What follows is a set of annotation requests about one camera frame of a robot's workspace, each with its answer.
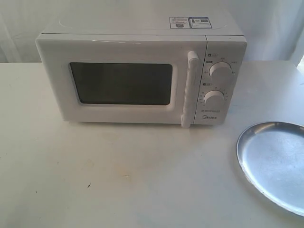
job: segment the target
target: table surface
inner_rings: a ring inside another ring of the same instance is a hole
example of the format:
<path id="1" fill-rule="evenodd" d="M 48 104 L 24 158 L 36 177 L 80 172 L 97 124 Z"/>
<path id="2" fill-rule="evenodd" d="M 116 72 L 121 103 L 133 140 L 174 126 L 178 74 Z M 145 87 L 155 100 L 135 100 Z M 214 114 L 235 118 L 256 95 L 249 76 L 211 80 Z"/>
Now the table surface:
<path id="1" fill-rule="evenodd" d="M 304 125 L 304 77 L 245 62 L 223 125 L 69 123 L 42 64 L 0 64 L 0 227 L 303 228 L 248 183 L 236 142 Z"/>

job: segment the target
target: microwave top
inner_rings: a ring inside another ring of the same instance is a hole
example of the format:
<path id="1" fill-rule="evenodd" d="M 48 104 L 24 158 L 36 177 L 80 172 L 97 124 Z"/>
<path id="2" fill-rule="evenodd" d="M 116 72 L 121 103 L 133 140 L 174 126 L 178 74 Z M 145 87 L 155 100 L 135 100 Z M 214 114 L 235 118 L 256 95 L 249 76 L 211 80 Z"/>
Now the microwave top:
<path id="1" fill-rule="evenodd" d="M 219 0 L 71 0 L 42 34 L 243 35 Z"/>

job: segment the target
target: silver tray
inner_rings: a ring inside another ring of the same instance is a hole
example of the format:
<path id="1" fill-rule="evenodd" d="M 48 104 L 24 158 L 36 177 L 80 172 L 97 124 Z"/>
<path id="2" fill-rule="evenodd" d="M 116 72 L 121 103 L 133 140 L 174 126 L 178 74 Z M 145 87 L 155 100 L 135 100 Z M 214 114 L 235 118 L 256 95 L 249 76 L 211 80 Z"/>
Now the silver tray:
<path id="1" fill-rule="evenodd" d="M 304 127 L 283 122 L 251 126 L 237 141 L 237 159 L 262 194 L 304 216 Z"/>

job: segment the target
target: microwave window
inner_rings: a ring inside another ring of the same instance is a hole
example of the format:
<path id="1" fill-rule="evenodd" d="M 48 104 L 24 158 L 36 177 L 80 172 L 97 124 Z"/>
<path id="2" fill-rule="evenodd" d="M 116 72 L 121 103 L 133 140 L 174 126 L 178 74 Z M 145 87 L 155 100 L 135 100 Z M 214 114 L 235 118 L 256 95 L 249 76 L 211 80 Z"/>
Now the microwave window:
<path id="1" fill-rule="evenodd" d="M 172 65 L 70 63 L 84 104 L 168 105 Z"/>

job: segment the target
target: white curtain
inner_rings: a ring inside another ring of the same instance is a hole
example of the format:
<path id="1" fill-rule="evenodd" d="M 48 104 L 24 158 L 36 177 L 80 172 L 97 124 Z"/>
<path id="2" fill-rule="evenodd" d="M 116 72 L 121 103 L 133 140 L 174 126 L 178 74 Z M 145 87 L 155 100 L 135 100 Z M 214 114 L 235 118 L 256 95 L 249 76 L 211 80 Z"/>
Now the white curtain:
<path id="1" fill-rule="evenodd" d="M 0 0 L 0 62 L 39 62 L 35 38 L 68 1 Z M 246 60 L 288 60 L 302 52 L 296 50 L 304 38 L 302 0 L 222 1 L 247 38 Z"/>

